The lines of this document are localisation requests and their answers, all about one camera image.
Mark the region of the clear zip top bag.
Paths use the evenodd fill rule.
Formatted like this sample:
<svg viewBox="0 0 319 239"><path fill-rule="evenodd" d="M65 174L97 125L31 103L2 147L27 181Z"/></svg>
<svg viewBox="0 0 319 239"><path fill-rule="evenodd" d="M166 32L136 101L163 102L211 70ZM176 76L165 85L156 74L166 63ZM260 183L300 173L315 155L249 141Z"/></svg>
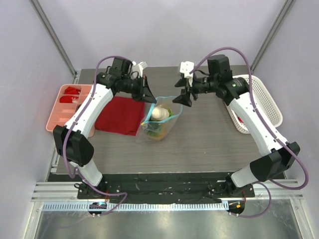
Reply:
<svg viewBox="0 0 319 239"><path fill-rule="evenodd" d="M160 141L169 134L183 110L181 104L172 102L175 98L176 96L157 97L157 103L151 104L140 122L136 134L138 143Z"/></svg>

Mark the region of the white toy radish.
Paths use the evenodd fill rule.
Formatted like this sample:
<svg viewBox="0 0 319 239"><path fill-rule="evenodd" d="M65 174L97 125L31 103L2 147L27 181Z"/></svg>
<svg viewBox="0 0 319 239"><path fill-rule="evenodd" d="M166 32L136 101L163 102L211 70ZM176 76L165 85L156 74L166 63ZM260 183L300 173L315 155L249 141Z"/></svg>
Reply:
<svg viewBox="0 0 319 239"><path fill-rule="evenodd" d="M171 116L171 112L168 109L161 107L154 107L151 113L152 121L162 121Z"/></svg>

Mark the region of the toy pineapple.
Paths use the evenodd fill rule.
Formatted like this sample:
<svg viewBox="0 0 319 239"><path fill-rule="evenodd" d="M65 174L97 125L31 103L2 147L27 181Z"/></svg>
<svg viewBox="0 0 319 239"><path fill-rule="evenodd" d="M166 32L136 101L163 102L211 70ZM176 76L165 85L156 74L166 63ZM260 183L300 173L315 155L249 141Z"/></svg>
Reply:
<svg viewBox="0 0 319 239"><path fill-rule="evenodd" d="M146 134L150 137L161 140L166 136L167 129L165 123L150 122L146 128Z"/></svg>

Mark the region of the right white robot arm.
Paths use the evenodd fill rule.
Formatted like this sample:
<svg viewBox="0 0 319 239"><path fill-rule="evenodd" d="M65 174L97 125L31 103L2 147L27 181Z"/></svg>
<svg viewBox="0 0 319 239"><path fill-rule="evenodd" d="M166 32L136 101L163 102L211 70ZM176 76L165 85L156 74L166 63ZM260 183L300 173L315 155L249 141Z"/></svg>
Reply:
<svg viewBox="0 0 319 239"><path fill-rule="evenodd" d="M190 97L197 100L199 94L215 93L243 121L261 156L226 178L225 191L229 196L235 197L245 186L257 181L265 182L288 170L295 161L291 154L298 154L300 147L296 142L289 143L280 133L276 133L275 137L271 135L275 132L275 127L262 109L252 104L253 95L249 92L246 80L233 77L227 56L211 56L207 63L209 73L200 78L193 72L193 62L181 62L181 78L175 86L182 89L173 103L190 107Z"/></svg>

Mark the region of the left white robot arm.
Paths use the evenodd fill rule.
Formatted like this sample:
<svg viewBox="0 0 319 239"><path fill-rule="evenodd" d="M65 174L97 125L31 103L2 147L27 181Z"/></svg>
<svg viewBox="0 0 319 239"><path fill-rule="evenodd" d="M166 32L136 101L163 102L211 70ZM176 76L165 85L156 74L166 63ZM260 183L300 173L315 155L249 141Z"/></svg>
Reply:
<svg viewBox="0 0 319 239"><path fill-rule="evenodd" d="M143 70L146 62L136 63L125 57L111 56L106 71L96 67L93 85L76 113L63 125L57 125L53 137L57 153L63 157L70 178L78 174L96 199L106 193L106 182L93 160L94 147L88 136L96 119L116 93L130 94L136 102L156 103Z"/></svg>

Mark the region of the red folded cloth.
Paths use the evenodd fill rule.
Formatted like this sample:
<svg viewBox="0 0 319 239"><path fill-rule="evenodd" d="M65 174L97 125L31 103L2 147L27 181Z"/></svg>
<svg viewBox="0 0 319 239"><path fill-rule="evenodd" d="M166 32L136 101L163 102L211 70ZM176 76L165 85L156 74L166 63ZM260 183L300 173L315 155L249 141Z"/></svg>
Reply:
<svg viewBox="0 0 319 239"><path fill-rule="evenodd" d="M145 103L127 97L113 97L99 114L95 129L135 136L145 114Z"/></svg>

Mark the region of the red item in tray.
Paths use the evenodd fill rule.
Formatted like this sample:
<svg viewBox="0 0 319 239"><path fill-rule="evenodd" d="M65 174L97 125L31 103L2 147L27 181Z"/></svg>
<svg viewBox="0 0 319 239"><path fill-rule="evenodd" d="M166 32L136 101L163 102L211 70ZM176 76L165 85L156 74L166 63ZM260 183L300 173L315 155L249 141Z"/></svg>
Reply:
<svg viewBox="0 0 319 239"><path fill-rule="evenodd" d="M59 102L64 104L76 104L78 102L78 97L65 95L59 99Z"/></svg>
<svg viewBox="0 0 319 239"><path fill-rule="evenodd" d="M79 95L81 92L80 89L69 86L64 90L65 95Z"/></svg>

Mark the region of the pink compartment tray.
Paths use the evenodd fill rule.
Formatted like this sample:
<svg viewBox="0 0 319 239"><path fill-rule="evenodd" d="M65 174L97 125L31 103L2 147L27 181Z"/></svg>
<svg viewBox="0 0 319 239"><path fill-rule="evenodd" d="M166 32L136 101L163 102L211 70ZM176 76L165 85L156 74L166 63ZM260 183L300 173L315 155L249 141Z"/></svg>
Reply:
<svg viewBox="0 0 319 239"><path fill-rule="evenodd" d="M69 87L75 87L81 90L79 95L71 95L78 97L78 102L76 104L64 104L60 103L59 99L65 96L64 90ZM81 107L84 100L87 98L91 91L92 85L88 84L65 84L62 85L59 93L57 95L56 101L50 113L49 119L46 124L46 130L48 132L53 132L56 125L64 126Z"/></svg>

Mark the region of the white plastic basket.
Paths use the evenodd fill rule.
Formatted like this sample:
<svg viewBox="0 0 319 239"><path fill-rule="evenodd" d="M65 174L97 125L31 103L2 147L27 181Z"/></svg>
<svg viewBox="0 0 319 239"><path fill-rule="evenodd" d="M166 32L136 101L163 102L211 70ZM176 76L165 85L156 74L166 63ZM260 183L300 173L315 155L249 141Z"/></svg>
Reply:
<svg viewBox="0 0 319 239"><path fill-rule="evenodd" d="M252 76L252 91L255 103L261 107L273 126L279 127L283 122L282 113L263 82L256 76ZM229 106L226 106L226 108L236 129L240 133L249 134L245 124L238 120L238 115Z"/></svg>

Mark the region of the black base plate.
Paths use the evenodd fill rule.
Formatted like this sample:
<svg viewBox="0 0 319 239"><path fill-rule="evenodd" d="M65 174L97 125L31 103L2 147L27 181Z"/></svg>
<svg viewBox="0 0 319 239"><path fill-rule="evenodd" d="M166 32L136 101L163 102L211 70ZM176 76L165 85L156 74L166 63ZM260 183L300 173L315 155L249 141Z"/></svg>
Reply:
<svg viewBox="0 0 319 239"><path fill-rule="evenodd" d="M117 204L208 204L223 198L253 198L251 184L232 190L227 172L105 174L107 195L100 195L83 183L76 183L78 199L102 199Z"/></svg>

